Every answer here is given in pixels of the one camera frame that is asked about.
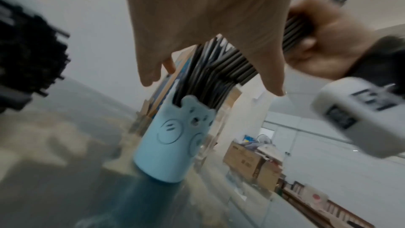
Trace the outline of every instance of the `white device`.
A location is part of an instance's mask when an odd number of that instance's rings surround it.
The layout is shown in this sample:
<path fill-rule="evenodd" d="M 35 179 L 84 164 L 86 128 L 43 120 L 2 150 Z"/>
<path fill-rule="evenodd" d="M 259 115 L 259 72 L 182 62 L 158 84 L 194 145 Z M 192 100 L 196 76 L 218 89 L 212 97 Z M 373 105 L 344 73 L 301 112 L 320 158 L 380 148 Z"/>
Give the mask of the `white device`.
<path fill-rule="evenodd" d="M 405 101 L 359 78 L 343 78 L 321 89 L 315 112 L 365 153 L 386 158 L 405 152 Z"/>

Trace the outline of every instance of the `light blue pen holder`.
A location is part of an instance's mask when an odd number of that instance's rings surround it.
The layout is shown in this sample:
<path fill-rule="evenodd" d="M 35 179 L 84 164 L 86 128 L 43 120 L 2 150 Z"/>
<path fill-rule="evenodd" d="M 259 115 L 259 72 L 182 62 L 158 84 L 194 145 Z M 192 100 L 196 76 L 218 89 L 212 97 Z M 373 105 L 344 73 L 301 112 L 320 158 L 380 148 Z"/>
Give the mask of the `light blue pen holder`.
<path fill-rule="evenodd" d="M 134 162 L 143 172 L 169 183 L 185 178 L 216 115 L 193 95 L 181 100 L 181 108 L 173 105 L 174 89 L 134 153 Z"/>

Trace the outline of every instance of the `black sleeve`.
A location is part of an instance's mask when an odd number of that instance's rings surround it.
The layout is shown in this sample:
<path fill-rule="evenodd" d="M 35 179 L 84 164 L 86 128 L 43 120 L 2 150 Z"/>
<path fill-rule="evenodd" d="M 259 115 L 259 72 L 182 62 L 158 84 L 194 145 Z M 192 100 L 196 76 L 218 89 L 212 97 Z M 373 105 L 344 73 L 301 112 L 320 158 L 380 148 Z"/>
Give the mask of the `black sleeve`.
<path fill-rule="evenodd" d="M 387 36 L 377 41 L 345 77 L 365 79 L 379 87 L 393 85 L 392 93 L 405 95 L 405 40 Z"/>

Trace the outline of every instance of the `hand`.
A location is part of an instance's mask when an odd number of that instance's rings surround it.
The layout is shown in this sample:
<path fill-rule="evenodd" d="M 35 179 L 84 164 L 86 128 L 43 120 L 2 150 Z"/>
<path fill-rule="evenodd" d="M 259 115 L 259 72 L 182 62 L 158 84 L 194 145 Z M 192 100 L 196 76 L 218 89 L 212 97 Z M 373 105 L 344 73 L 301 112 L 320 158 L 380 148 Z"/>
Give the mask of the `hand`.
<path fill-rule="evenodd" d="M 160 78 L 171 53 L 222 34 L 251 62 L 265 87 L 283 95 L 281 50 L 290 0 L 128 0 L 144 86 Z"/>
<path fill-rule="evenodd" d="M 374 32 L 327 0 L 302 0 L 290 14 L 304 15 L 315 27 L 313 35 L 286 54 L 296 70 L 324 79 L 344 77 L 377 40 Z"/>

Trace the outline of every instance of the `person's right hand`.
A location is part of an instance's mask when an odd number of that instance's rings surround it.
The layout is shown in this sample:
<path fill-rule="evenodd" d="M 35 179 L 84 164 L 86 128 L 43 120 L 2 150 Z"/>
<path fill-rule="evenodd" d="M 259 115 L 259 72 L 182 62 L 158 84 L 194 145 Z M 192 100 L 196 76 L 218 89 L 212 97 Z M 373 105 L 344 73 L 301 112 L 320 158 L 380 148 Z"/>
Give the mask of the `person's right hand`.
<path fill-rule="evenodd" d="M 328 0 L 302 0 L 291 15 L 314 25 L 311 37 L 286 54 L 286 62 L 306 74 L 337 80 L 377 41 L 375 33 Z"/>

